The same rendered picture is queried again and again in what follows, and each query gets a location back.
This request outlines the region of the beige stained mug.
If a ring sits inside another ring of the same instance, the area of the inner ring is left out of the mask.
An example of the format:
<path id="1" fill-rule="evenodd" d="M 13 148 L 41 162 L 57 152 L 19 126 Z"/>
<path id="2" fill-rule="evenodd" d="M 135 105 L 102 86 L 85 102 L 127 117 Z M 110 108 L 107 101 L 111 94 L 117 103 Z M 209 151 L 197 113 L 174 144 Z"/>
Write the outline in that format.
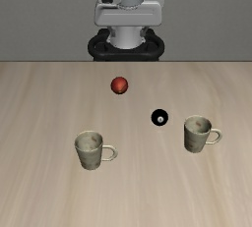
<path id="1" fill-rule="evenodd" d="M 209 142 L 210 133 L 216 133 L 217 137 Z M 215 144 L 222 139 L 222 132 L 219 129 L 213 129 L 209 119 L 193 115 L 184 122 L 184 147 L 192 152 L 199 153 L 206 144 Z"/>
<path id="2" fill-rule="evenodd" d="M 102 135 L 94 131 L 79 133 L 75 138 L 74 146 L 82 167 L 89 171 L 97 169 L 102 161 L 112 161 L 118 155 L 117 149 L 112 145 L 104 145 Z M 112 151 L 108 158 L 102 157 L 104 149 Z"/>

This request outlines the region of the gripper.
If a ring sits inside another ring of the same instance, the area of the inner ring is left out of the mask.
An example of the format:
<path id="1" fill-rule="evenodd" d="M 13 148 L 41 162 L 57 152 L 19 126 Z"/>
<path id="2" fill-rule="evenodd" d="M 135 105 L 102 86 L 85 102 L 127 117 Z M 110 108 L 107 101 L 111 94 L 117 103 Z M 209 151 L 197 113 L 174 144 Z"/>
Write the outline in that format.
<path id="1" fill-rule="evenodd" d="M 133 8 L 97 3 L 94 23 L 99 27 L 108 27 L 111 37 L 115 37 L 113 27 L 142 27 L 140 36 L 145 37 L 147 27 L 161 24 L 162 7 L 163 0 L 144 0 L 141 5 Z"/>

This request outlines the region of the red onion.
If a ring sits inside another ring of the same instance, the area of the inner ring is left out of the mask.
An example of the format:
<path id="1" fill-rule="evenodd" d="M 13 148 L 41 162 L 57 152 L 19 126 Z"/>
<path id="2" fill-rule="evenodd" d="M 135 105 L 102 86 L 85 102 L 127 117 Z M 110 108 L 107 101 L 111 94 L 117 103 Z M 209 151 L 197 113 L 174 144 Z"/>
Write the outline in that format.
<path id="1" fill-rule="evenodd" d="M 128 82 L 123 77 L 116 77 L 111 82 L 111 90 L 116 94 L 123 94 L 128 89 Z"/>

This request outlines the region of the black billiard ball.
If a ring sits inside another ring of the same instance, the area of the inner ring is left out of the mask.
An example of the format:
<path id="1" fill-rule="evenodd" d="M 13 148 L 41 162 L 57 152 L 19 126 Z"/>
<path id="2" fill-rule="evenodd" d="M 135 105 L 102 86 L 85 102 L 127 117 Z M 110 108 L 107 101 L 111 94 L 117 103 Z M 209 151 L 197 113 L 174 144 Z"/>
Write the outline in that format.
<path id="1" fill-rule="evenodd" d="M 151 119 L 154 125 L 156 126 L 163 126 L 166 124 L 168 121 L 168 114 L 165 110 L 163 109 L 156 109 L 152 115 Z"/>

